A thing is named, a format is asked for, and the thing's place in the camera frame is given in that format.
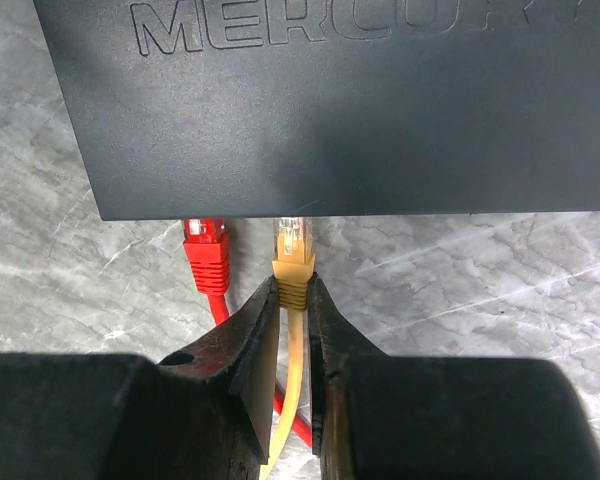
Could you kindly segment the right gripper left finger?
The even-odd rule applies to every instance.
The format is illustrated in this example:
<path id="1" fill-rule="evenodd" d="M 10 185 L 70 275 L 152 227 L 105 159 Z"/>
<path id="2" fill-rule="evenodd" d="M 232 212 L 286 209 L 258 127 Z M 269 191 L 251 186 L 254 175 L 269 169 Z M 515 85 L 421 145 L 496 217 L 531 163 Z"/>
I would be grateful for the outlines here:
<path id="1" fill-rule="evenodd" d="M 152 362 L 0 353 L 0 479 L 254 479 L 268 461 L 279 298 Z"/>

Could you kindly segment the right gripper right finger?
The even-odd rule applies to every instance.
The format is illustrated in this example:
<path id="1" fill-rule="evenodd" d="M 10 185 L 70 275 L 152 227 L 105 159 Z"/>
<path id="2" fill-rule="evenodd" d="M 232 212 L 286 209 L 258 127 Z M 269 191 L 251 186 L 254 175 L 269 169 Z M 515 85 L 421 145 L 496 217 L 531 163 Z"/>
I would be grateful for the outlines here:
<path id="1" fill-rule="evenodd" d="M 325 479 L 600 479 L 600 448 L 554 363 L 392 356 L 308 294 L 312 450 Z"/>

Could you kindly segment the black network switch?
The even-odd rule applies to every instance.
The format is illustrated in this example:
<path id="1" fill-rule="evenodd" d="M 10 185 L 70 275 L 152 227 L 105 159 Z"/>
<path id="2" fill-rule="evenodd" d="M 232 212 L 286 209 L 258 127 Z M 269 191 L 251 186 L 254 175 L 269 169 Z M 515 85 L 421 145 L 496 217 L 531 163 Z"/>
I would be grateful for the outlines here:
<path id="1" fill-rule="evenodd" d="M 105 220 L 600 211 L 600 1 L 39 1 Z"/>

